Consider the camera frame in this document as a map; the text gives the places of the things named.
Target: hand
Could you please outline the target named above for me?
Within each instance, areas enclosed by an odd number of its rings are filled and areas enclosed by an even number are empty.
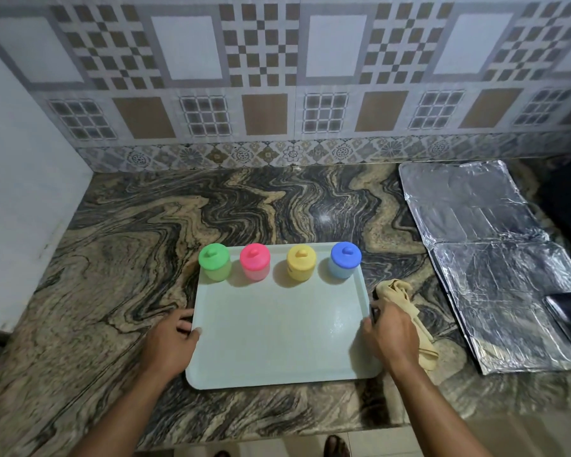
[[[181,321],[190,317],[194,309],[175,309],[165,316],[146,335],[142,351],[141,372],[156,376],[167,384],[190,364],[201,329],[192,330],[192,324]],[[189,332],[184,334],[178,329]]]
[[[410,315],[392,301],[378,300],[373,307],[381,310],[373,325],[369,317],[362,321],[368,347],[395,376],[403,368],[419,365],[419,335]]]

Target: white plastic tray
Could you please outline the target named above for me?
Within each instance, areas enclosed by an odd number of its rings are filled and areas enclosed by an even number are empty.
[[[362,269],[342,281],[328,268],[335,242],[309,244],[317,267],[306,282],[287,273],[292,245],[268,245],[271,271],[251,282],[229,247],[229,278],[213,282],[201,270],[193,327],[201,327],[186,378],[197,389],[370,378],[380,363],[362,339],[369,301]]]

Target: floor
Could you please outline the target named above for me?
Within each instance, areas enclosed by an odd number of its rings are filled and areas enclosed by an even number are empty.
[[[471,421],[474,434],[495,457],[571,457],[571,413]],[[422,457],[411,427],[342,433],[352,457]],[[321,457],[325,435],[189,446],[139,457]]]

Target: yellow container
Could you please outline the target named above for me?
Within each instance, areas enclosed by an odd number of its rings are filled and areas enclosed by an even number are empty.
[[[304,282],[313,275],[317,255],[308,245],[294,245],[287,253],[287,273],[292,279]]]

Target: left hand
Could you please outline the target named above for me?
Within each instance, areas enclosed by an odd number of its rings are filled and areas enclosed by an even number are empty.
[[[150,329],[142,351],[142,373],[157,376],[167,384],[188,367],[201,329],[191,331],[192,324],[180,319],[190,317],[193,312],[194,309],[175,309]]]

